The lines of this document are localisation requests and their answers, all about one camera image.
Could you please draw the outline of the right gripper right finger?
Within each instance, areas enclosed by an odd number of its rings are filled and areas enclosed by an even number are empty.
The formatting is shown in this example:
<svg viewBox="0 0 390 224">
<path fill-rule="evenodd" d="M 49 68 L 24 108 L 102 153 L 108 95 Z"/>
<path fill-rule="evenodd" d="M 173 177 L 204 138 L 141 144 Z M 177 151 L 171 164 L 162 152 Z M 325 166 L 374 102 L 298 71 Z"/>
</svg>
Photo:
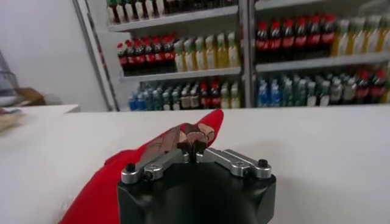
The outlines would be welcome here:
<svg viewBox="0 0 390 224">
<path fill-rule="evenodd" d="M 196 127 L 204 135 L 204 141 L 202 143 L 206 143 L 204 149 L 196 150 L 195 159 L 198 164 L 217 164 L 238 178 L 245 178 L 252 175 L 259 180 L 270 179 L 272 176 L 272 166 L 266 159 L 256 161 L 231 149 L 214 149 L 210 147 L 210 144 L 216 138 L 215 129 L 203 123 L 197 124 Z"/>
</svg>

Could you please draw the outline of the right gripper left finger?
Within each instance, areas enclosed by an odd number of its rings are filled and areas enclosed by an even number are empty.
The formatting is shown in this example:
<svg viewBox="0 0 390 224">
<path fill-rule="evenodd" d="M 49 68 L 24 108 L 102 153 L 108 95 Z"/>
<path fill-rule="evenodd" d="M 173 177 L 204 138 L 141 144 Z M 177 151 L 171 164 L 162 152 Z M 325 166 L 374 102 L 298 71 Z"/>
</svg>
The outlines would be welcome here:
<svg viewBox="0 0 390 224">
<path fill-rule="evenodd" d="M 196 132 L 193 124 L 176 126 L 146 144 L 144 154 L 137 163 L 128 163 L 121 171 L 123 184 L 136 184 L 141 180 L 155 181 L 173 164 L 191 161 L 193 140 Z"/>
</svg>

